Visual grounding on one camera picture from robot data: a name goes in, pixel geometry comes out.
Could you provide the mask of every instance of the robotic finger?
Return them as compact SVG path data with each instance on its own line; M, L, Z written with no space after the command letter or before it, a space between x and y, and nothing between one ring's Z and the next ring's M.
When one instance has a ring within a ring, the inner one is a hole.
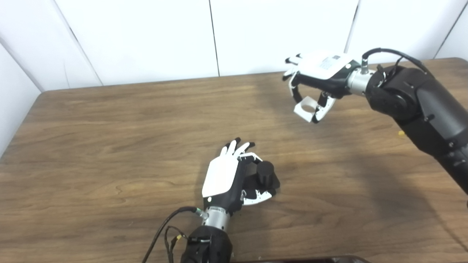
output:
M276 195L280 187L274 166L269 161L257 164L257 172L244 179L244 205L256 205Z
M283 80L289 79L289 90L296 101L294 112L308 122L318 123L330 111L336 99L350 92L346 89L347 79L359 64L346 54L333 54L326 51L300 53L286 59L286 63L295 65L283 75ZM322 94L318 101L302 96L299 84L320 88ZM315 109L307 112L303 106Z

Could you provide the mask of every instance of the robotic hand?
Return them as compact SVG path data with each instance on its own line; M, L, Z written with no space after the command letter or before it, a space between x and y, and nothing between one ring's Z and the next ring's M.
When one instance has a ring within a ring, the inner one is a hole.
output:
M210 162L202 189L205 209L220 207L232 215L242 205L255 205L276 194L279 181L273 165L255 153L246 153L255 146L253 142L236 149L240 141L236 138L226 144ZM257 165L257 173L245 177L246 166L251 162Z
M378 52L399 55L395 65L369 70L368 57ZM406 58L418 68L398 63ZM434 78L421 61L392 49L376 48L362 55L359 64L347 54L318 51L286 59L294 64L283 80L297 105L294 112L308 122L318 123L334 99L346 95L364 96L375 111L391 116L416 147L433 156L468 194L468 112ZM302 99L298 85L322 90L318 102ZM315 108L315 113L302 109Z
M230 217L243 205L270 199L280 186L272 163L255 153L246 153L255 143L248 142L236 149L240 141L236 138L226 144L210 162L202 189L203 222L188 237L182 263L228 263L232 253L226 233ZM257 173L245 176L250 163L257 165Z
M306 121L314 123L318 123L325 117L335 103L335 99L351 94L343 87L346 86L350 73L360 67L358 62L346 54L336 55L326 51L297 54L295 57L286 59L286 63L295 65L283 76L283 80L291 78L289 89L297 103L294 112ZM302 98L299 93L299 84L319 87L322 90L319 100L315 101L310 97ZM305 105L314 108L315 113L303 110L302 106Z

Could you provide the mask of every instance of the wire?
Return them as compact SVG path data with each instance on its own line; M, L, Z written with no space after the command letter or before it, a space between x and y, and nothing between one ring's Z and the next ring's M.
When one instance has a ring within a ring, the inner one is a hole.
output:
M180 212L185 212L185 211L190 211L192 213L195 213L197 211L197 208L194 207L194 206L183 206L177 210L175 210L174 212L172 212L172 214L170 214L166 220L164 220L164 222L161 224L161 226L159 227L158 231L156 231L156 234L154 235L154 238L153 238L153 241L151 242L151 244L149 245L149 248L148 248L148 251L146 252L145 254L145 257L143 258L143 260L141 261L141 263L146 263L146 261L148 260L148 257L149 255L151 254L151 251L153 250L154 248L154 245L156 244L156 241L158 240L158 237L159 235L161 235L161 232L162 230L164 229L164 227L167 225L167 223L174 217L176 216L178 213Z
M418 68L420 68L425 74L431 77L434 77L434 75L429 71L429 69L427 69L426 66L424 66L424 64L421 61L397 50L393 50L389 48L374 48L362 54L362 59L368 59L370 55L375 54L375 53L380 53L380 52L392 53L400 57L406 58L407 60L411 61L414 65L416 65Z
M398 68L398 63L400 63L400 61L401 61L402 58L403 58L403 57L400 57L400 58L396 61L395 65L393 65L393 67L392 67L392 70L388 73L388 78L389 78L389 79L393 78L393 76L395 75L396 69Z
M181 237L183 237L185 239L189 239L189 238L187 237L186 234L184 234L184 232L182 232L182 230L180 230L179 228L177 228L175 226L166 227L166 232L164 233L164 245L166 245L166 251L168 252L169 263L173 263L174 262L174 255L172 253L172 250L174 249L174 246L176 245L176 241L179 240L179 239L177 238L178 236L176 236L172 241L171 247L169 248L168 231L169 231L170 228L177 230Z

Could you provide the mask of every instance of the white wall panel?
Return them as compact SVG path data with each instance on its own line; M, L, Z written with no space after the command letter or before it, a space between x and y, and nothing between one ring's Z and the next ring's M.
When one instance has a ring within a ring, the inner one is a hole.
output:
M0 0L0 38L43 90L101 84L53 0Z
M211 0L221 76L282 71L291 55L343 52L357 0Z
M436 58L468 60L468 8L465 8Z
M39 94L39 89L0 45L0 157Z
M418 59L436 55L466 0L361 0L348 53L360 58L376 47L402 51ZM375 54L370 63L398 57Z
M218 76L208 0L57 0L104 85Z

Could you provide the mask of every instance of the wood grain surface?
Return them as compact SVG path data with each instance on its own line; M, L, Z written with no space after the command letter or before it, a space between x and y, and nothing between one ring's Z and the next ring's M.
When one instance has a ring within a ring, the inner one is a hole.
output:
M467 107L466 61L426 65ZM141 261L173 210L202 206L208 163L237 136L282 185L231 218L232 261L468 261L468 198L438 163L362 97L306 123L281 74L41 94L0 160L0 262ZM162 240L149 262L167 262Z

